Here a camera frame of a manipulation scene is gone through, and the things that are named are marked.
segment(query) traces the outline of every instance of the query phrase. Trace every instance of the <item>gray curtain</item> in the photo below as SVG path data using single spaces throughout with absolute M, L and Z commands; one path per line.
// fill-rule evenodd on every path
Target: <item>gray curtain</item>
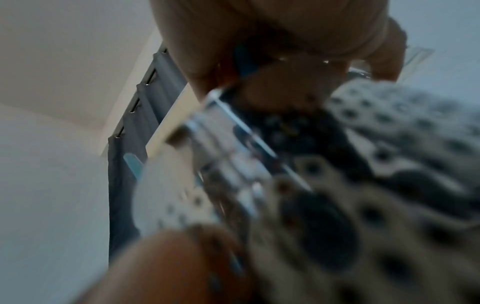
M 145 145 L 187 84 L 168 53 L 156 53 L 152 65 L 152 75 L 146 75 L 137 85 L 138 99 L 123 115 L 120 133 L 108 139 L 110 261 L 139 236 L 132 220 L 132 194 L 137 181 L 123 156 L 132 153 L 146 161 Z

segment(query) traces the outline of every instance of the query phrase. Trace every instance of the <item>hand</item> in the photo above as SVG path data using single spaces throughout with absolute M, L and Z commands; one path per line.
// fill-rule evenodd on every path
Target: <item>hand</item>
M 272 59 L 309 53 L 346 71 L 366 60 L 396 80 L 406 35 L 388 0 L 150 0 L 168 51 L 199 98 L 218 86 L 219 63 L 244 43 Z

